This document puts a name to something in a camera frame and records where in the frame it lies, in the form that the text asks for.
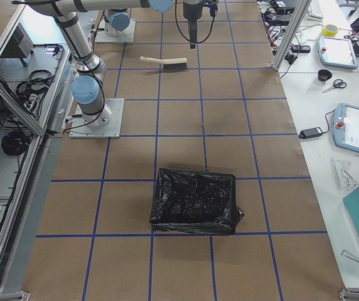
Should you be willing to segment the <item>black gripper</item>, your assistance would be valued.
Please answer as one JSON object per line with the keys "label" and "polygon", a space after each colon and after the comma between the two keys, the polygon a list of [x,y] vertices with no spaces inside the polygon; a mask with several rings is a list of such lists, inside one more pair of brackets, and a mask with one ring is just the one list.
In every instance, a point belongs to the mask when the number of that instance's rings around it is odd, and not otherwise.
{"label": "black gripper", "polygon": [[188,20],[188,33],[190,48],[195,48],[197,44],[197,20],[189,19]]}

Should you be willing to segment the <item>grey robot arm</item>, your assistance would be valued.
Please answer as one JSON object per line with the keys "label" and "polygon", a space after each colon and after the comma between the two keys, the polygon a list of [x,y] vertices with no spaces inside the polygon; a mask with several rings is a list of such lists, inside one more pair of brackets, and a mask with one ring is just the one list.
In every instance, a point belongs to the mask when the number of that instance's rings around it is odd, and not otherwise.
{"label": "grey robot arm", "polygon": [[72,94],[78,103],[84,124],[92,130],[106,129],[111,123],[112,112],[104,96],[103,81],[106,67],[92,50],[77,13],[103,11],[107,13],[109,29],[124,31],[130,24],[129,8],[151,8],[166,13],[176,7],[176,1],[12,1],[15,5],[27,5],[36,12],[55,20],[72,52],[79,77],[72,83]]}
{"label": "grey robot arm", "polygon": [[[182,1],[183,3],[183,17],[188,22],[188,34],[189,38],[180,30],[177,18],[177,1],[141,1],[142,8],[153,8],[154,10],[165,13],[174,6],[175,22],[179,33],[186,41],[191,44],[203,43],[211,34],[213,23],[218,11],[218,1]],[[197,22],[202,17],[203,8],[208,8],[212,22],[210,25],[210,31],[207,37],[202,41],[197,41]],[[130,25],[130,17],[127,13],[127,8],[124,9],[110,9],[104,11],[104,19],[109,28],[116,31],[124,31]]]}

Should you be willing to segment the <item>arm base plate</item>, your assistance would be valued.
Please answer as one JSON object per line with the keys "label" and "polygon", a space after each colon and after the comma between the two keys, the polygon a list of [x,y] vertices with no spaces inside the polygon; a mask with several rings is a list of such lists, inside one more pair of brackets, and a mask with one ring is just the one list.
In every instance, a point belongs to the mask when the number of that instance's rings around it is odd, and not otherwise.
{"label": "arm base plate", "polygon": [[105,21],[102,19],[99,25],[99,31],[96,34],[95,42],[103,44],[123,44],[132,43],[135,36],[136,21],[130,20],[129,26],[123,30],[118,31],[108,26],[108,30],[105,30]]}
{"label": "arm base plate", "polygon": [[100,116],[97,114],[94,116],[83,114],[80,106],[77,105],[75,113],[79,114],[80,117],[73,120],[73,129],[69,133],[70,138],[119,138],[121,134],[124,101],[123,98],[106,98],[104,109]]}

